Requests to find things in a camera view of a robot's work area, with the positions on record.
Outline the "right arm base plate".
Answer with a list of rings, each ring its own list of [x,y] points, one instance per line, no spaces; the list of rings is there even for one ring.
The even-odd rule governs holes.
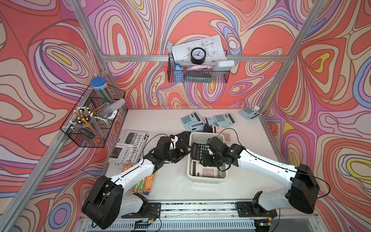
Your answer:
[[[240,218],[275,218],[277,216],[275,209],[267,211],[257,204],[252,204],[252,202],[236,202],[235,208]]]

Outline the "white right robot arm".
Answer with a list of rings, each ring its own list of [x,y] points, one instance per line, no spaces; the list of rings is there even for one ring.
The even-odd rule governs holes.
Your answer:
[[[312,214],[320,186],[311,168],[305,164],[298,167],[260,156],[245,147],[232,144],[206,144],[209,155],[203,158],[208,166],[236,166],[264,175],[283,187],[270,192],[260,191],[254,197],[258,209],[271,211],[277,208],[294,208]]]

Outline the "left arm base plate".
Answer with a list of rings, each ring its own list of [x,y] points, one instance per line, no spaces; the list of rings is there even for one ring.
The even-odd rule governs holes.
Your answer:
[[[160,216],[161,214],[161,203],[145,203],[137,213],[129,213],[121,215],[122,219],[132,218],[153,218]]]

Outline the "cream plastic storage box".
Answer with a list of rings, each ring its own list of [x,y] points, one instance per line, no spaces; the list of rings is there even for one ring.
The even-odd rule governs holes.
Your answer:
[[[224,142],[224,136],[217,133],[192,132],[189,137],[190,154],[187,161],[187,176],[193,182],[219,184],[228,179],[228,166],[217,166],[214,153],[207,146],[209,139],[218,137]]]

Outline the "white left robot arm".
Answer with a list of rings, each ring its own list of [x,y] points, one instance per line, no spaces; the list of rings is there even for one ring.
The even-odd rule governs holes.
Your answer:
[[[177,163],[187,156],[190,134],[189,131],[170,136],[164,134],[157,146],[137,164],[113,177],[98,178],[82,206],[82,213],[91,219],[92,227],[107,229],[120,216],[147,217],[152,214],[157,217],[157,211],[149,208],[144,196],[135,192],[124,198],[124,194],[164,164]]]

